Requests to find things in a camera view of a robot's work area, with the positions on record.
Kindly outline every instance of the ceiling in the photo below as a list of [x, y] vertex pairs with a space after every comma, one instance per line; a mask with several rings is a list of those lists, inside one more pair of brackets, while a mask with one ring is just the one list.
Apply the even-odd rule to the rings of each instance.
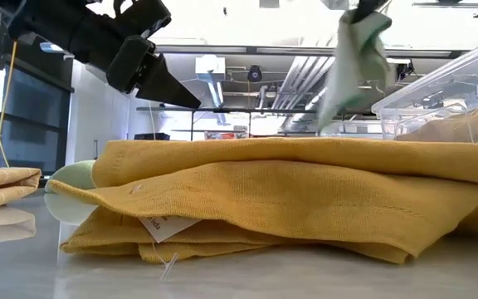
[[[95, 9], [111, 15], [112, 12], [108, 8], [112, 1], [104, 0], [101, 4], [97, 3]], [[473, 18], [476, 10], [419, 8], [413, 6], [415, 2], [435, 2], [435, 0], [394, 0], [384, 11], [393, 20], [393, 25], [382, 35], [386, 48], [470, 50], [478, 47], [478, 18]], [[478, 0], [465, 0], [465, 2], [478, 2]], [[172, 13], [173, 21], [152, 36], [151, 40], [160, 46], [195, 44], [334, 47], [335, 45], [328, 41], [335, 36], [338, 20], [343, 13], [329, 10], [322, 0], [280, 0], [279, 8], [263, 8], [260, 0], [192, 0], [189, 2], [163, 0], [163, 3]], [[129, 6], [130, 1], [126, 1], [124, 5]], [[214, 107], [208, 84], [196, 80], [195, 59], [200, 56], [202, 55], [167, 54], [166, 59], [169, 71], [202, 102], [202, 107]], [[268, 86], [269, 91], [274, 91], [264, 103], [264, 107], [271, 107], [275, 96], [278, 96], [275, 94], [276, 87], [283, 85], [290, 72], [291, 74], [297, 72], [293, 71], [292, 67], [297, 60], [306, 59], [295, 56], [255, 55], [220, 57], [225, 58], [227, 68], [226, 80], [222, 82], [223, 105], [243, 108], [254, 108], [260, 104], [257, 93], [262, 86]], [[448, 61], [447, 59], [414, 58], [412, 62], [417, 75], [409, 76], [401, 83], [402, 85], [410, 84]], [[261, 83], [247, 83], [247, 71], [253, 65], [259, 66], [263, 72]], [[308, 88], [302, 88], [303, 96], [292, 106], [293, 108], [304, 109], [324, 87], [324, 73], [327, 70], [323, 71], [321, 76], [315, 76], [312, 82], [314, 84], [308, 84]], [[298, 83], [294, 81], [291, 83], [300, 86], [304, 82], [303, 79], [297, 81]], [[387, 93], [400, 88], [402, 87], [390, 86]], [[356, 111], [350, 112], [368, 114], [370, 106], [384, 97], [383, 93], [377, 92], [374, 88], [363, 89], [363, 92], [366, 93], [368, 101]], [[314, 117], [309, 115], [305, 123], [310, 122], [311, 118]]]
[[[215, 107], [212, 101], [212, 94], [205, 81], [199, 81], [195, 73], [195, 58], [199, 54], [168, 54], [166, 60], [169, 71], [181, 81], [201, 102], [202, 107]], [[226, 55], [227, 80], [222, 82], [222, 91], [224, 95], [225, 107], [254, 108], [259, 105], [257, 94], [262, 86], [269, 86], [271, 91], [276, 91], [277, 86], [281, 86], [287, 76], [294, 56], [248, 56], [248, 55]], [[418, 76], [436, 70], [449, 60], [445, 59], [414, 59], [412, 60]], [[263, 80], [260, 83], [247, 84], [247, 74], [250, 66], [259, 66], [263, 73]], [[417, 76], [409, 76], [402, 83], [410, 83], [417, 79]], [[324, 77], [319, 80], [311, 91], [308, 91], [303, 100], [297, 104], [296, 109], [303, 109], [307, 101], [315, 96], [315, 91], [324, 84]], [[368, 93], [368, 98], [372, 102], [368, 108], [377, 100], [380, 95], [374, 90], [363, 90]], [[267, 99], [265, 108], [270, 107], [274, 99], [274, 93]]]

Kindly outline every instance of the fabric tag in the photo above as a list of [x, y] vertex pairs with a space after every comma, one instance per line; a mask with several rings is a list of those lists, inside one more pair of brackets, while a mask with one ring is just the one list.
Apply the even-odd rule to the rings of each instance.
[[172, 237], [182, 232], [184, 229], [193, 226], [201, 219], [185, 218], [178, 216], [169, 217], [149, 217], [140, 218], [139, 221], [147, 228], [149, 233], [154, 237], [156, 243]]

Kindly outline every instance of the mustard fabric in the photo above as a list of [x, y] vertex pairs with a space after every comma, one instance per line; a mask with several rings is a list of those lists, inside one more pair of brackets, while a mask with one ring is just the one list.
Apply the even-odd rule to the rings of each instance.
[[166, 260], [328, 244], [389, 262], [455, 231], [478, 237], [478, 145], [345, 139], [113, 141], [99, 207], [61, 248], [157, 262], [137, 217], [204, 219], [156, 246]]
[[0, 206], [21, 199], [38, 189], [41, 170], [0, 168]]

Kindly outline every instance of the light green towel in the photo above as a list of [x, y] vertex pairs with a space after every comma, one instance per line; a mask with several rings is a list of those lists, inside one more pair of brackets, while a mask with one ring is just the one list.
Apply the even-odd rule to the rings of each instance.
[[57, 220], [71, 225], [80, 225], [97, 208], [94, 204], [64, 194], [56, 194], [50, 184], [55, 179], [79, 189], [94, 189], [95, 184], [91, 178], [94, 163], [94, 160], [89, 160], [64, 166], [58, 169], [47, 182], [44, 200], [47, 209]]
[[379, 86], [393, 83], [389, 80], [390, 66], [385, 58], [379, 34], [392, 25], [392, 20], [373, 12], [361, 22], [352, 24], [354, 11], [343, 14], [339, 20], [336, 61], [327, 78], [327, 91], [319, 109], [319, 130], [328, 126], [340, 109], [363, 99], [359, 85], [363, 81], [379, 81]]

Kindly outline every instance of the clear plastic container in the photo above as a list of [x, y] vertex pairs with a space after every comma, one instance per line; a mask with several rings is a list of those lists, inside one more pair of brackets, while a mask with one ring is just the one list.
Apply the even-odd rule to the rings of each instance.
[[339, 138], [383, 138], [379, 120], [345, 120], [334, 122], [320, 133], [323, 137]]
[[478, 48], [372, 106], [384, 139], [478, 143]]

